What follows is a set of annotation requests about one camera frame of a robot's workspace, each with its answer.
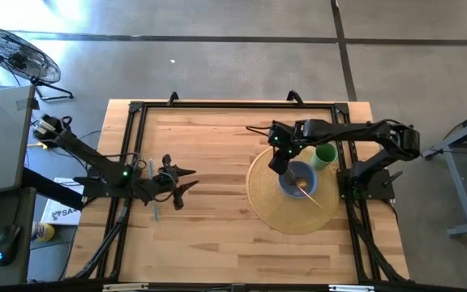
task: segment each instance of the computer mouse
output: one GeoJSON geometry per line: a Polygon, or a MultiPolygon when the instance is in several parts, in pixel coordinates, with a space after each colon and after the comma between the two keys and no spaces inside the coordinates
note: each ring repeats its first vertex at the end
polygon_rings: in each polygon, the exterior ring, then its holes
{"type": "Polygon", "coordinates": [[[17,243],[21,227],[9,225],[3,227],[0,233],[0,266],[11,264],[17,255],[17,243]]]}

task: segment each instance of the concrete floor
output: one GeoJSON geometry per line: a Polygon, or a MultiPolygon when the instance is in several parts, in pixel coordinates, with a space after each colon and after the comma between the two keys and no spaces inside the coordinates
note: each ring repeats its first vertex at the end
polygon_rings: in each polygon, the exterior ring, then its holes
{"type": "MultiPolygon", "coordinates": [[[[338,2],[347,37],[467,39],[467,1],[338,2]]],[[[117,35],[336,36],[328,0],[0,0],[0,28],[117,35]]],[[[166,99],[177,91],[181,98],[283,99],[294,89],[304,100],[348,100],[334,44],[32,43],[60,66],[57,86],[75,94],[73,101],[41,103],[42,112],[72,116],[74,131],[80,134],[101,128],[110,98],[166,99]]],[[[421,132],[423,149],[467,118],[467,46],[348,45],[348,54],[358,100],[371,103],[375,120],[412,123],[421,132]]],[[[0,85],[15,86],[1,68],[0,85]]],[[[86,141],[96,146],[98,135],[86,141]]],[[[49,178],[83,174],[73,159],[38,148],[28,154],[30,167],[49,178]]],[[[444,160],[417,159],[391,168],[405,173],[394,187],[411,278],[467,288],[467,235],[446,236],[446,228],[464,223],[465,216],[444,160]]],[[[38,199],[36,218],[44,203],[38,199]]],[[[56,240],[69,240],[70,235],[63,230],[56,240]]],[[[37,265],[28,276],[56,280],[66,252],[66,245],[32,251],[31,261],[37,265]],[[46,257],[53,260],[45,264],[46,257]]]]}

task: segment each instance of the woven straw placemat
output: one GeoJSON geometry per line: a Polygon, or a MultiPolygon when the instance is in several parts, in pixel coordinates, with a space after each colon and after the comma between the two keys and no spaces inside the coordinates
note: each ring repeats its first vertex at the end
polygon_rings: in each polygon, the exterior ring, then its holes
{"type": "MultiPolygon", "coordinates": [[[[304,149],[295,161],[309,163],[312,148],[304,149]]],[[[307,234],[324,226],[338,208],[339,193],[336,175],[331,167],[317,171],[319,184],[311,197],[294,199],[287,196],[278,185],[278,174],[268,167],[272,149],[260,153],[246,175],[246,192],[251,207],[264,223],[285,234],[307,234]]]]}

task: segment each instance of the wooden table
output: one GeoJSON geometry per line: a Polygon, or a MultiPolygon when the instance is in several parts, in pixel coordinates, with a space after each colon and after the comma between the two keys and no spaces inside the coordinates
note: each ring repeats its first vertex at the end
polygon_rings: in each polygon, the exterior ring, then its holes
{"type": "MultiPolygon", "coordinates": [[[[129,103],[109,101],[99,152],[120,153],[129,103]]],[[[349,111],[352,122],[372,120],[369,103],[350,102],[349,111]]],[[[329,111],[321,109],[150,109],[142,158],[152,158],[156,168],[169,153],[173,163],[197,170],[181,183],[199,183],[183,196],[184,209],[175,211],[170,201],[158,204],[159,222],[154,221],[151,204],[144,207],[134,201],[120,281],[355,283],[344,204],[321,230],[286,235],[265,225],[246,197],[246,172],[268,144],[244,126],[267,126],[273,119],[293,124],[306,118],[331,121],[329,111]]],[[[130,150],[134,142],[131,139],[130,150]]],[[[360,160],[366,160],[379,147],[361,142],[357,150],[360,160]]],[[[408,277],[392,210],[380,201],[368,205],[376,244],[397,272],[408,277]]],[[[109,200],[98,199],[82,211],[68,276],[78,272],[100,244],[108,209],[109,200]]],[[[370,274],[365,248],[362,254],[370,274]]],[[[114,246],[107,272],[113,259],[114,246]]]]}

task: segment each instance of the fan stand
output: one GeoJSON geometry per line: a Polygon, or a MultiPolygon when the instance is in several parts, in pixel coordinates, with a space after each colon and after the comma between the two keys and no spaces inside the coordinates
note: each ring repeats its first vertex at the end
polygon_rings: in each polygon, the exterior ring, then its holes
{"type": "Polygon", "coordinates": [[[50,85],[50,84],[46,84],[42,81],[40,81],[37,77],[32,77],[30,79],[30,83],[32,83],[32,85],[36,88],[36,91],[37,91],[37,94],[39,94],[39,98],[42,100],[42,101],[55,101],[55,100],[60,100],[60,99],[65,99],[65,98],[68,98],[68,99],[73,99],[73,93],[65,90],[65,89],[62,89],[62,88],[58,88],[58,87],[55,87],[53,85],[50,85]],[[46,87],[49,87],[49,88],[53,88],[55,90],[58,90],[60,92],[65,92],[69,95],[67,96],[60,96],[60,97],[44,97],[42,95],[42,93],[39,91],[39,88],[37,88],[37,86],[46,86],[46,87]]]}

